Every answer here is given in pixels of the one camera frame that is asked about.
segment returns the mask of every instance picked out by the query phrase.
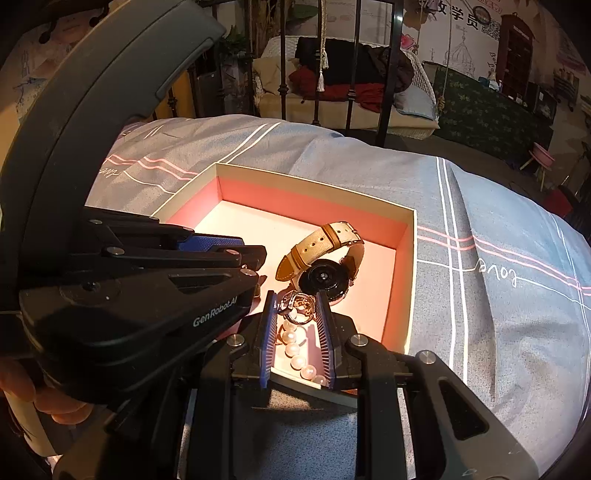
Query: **watch face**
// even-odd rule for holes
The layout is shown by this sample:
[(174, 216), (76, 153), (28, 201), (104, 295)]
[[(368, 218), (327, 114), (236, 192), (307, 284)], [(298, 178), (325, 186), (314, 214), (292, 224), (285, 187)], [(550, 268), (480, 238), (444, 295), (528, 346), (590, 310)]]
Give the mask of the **watch face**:
[(329, 302), (341, 299), (349, 289), (349, 271), (332, 260), (320, 259), (302, 273), (298, 286), (303, 293), (316, 295), (326, 290)]

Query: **beige fabric strap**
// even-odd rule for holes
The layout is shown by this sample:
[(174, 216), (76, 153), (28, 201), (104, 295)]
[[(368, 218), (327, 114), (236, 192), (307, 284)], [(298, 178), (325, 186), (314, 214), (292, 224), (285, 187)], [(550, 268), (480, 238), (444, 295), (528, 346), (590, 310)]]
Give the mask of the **beige fabric strap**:
[(327, 223), (304, 238), (299, 244), (283, 257), (275, 279), (290, 281), (323, 255), (341, 247), (349, 247), (349, 251), (341, 263), (349, 270), (349, 277), (354, 280), (363, 260), (365, 247), (363, 240), (347, 222)]

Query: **pillow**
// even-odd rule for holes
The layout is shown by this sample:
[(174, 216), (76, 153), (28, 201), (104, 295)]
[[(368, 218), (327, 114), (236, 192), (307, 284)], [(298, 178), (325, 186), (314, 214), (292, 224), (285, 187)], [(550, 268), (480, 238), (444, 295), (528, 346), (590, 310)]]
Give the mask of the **pillow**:
[[(289, 76), (296, 71), (296, 59), (285, 61), (285, 82), (288, 92), (293, 91), (293, 85)], [(263, 90), (279, 95), (279, 85), (281, 85), (281, 57), (264, 57), (255, 59), (252, 62), (252, 69), (259, 76)]]
[(394, 106), (403, 115), (416, 115), (437, 120), (437, 108), (430, 95), (416, 85), (394, 96)]

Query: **finger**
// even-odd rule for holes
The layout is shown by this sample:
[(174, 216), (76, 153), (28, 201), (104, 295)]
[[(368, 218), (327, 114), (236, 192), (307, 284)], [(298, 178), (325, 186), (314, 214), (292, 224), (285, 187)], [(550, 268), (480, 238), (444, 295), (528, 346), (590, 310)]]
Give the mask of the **finger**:
[(51, 415), (72, 413), (79, 410), (84, 405), (86, 405), (84, 402), (68, 397), (51, 387), (41, 387), (37, 392), (37, 398), (35, 399), (37, 410)]
[(92, 405), (87, 403), (79, 410), (71, 413), (55, 414), (51, 418), (62, 425), (76, 425), (85, 421), (92, 413)]
[(27, 402), (35, 400), (35, 385), (16, 360), (0, 358), (0, 389)]

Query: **smartwatch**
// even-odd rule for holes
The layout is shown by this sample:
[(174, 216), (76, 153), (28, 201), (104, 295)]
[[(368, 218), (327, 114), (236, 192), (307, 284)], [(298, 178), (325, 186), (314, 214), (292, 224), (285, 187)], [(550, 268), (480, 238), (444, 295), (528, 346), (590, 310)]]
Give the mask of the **smartwatch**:
[[(349, 250), (340, 262), (321, 258), (341, 247)], [(327, 223), (283, 257), (275, 279), (290, 281), (294, 289), (308, 295), (325, 290), (329, 302), (335, 304), (353, 285), (364, 253), (363, 240), (348, 222)]]

